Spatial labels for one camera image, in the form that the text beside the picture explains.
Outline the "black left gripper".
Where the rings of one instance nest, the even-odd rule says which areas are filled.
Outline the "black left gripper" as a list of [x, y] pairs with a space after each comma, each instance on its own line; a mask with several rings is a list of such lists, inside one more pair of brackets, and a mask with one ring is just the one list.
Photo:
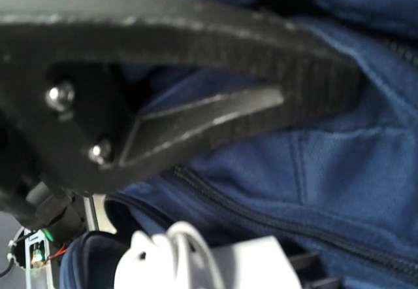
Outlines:
[[81, 233], [85, 223], [74, 202], [71, 191], [40, 171], [29, 143], [1, 114], [1, 210], [31, 231]]

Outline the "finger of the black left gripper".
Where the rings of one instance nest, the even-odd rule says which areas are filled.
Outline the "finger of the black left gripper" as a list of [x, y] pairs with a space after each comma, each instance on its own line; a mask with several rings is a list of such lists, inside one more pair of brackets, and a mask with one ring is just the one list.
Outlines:
[[50, 181], [111, 192], [344, 111], [361, 70], [274, 13], [211, 0], [1, 0], [1, 114]]

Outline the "white charger with cable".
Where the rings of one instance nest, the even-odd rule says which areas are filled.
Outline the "white charger with cable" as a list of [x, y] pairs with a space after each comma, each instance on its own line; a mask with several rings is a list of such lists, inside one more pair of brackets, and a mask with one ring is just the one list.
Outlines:
[[273, 236], [211, 248], [187, 222], [152, 236], [134, 232], [114, 288], [301, 288]]

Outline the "navy blue backpack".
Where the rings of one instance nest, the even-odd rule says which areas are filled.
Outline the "navy blue backpack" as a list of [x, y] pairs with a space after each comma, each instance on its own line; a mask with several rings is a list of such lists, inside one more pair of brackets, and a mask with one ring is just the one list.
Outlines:
[[118, 234], [75, 240], [61, 288], [111, 288], [136, 230], [195, 226], [211, 246], [268, 235], [315, 263], [305, 288], [417, 287], [417, 0], [218, 0], [264, 5], [362, 71], [339, 114], [230, 144], [106, 198]]

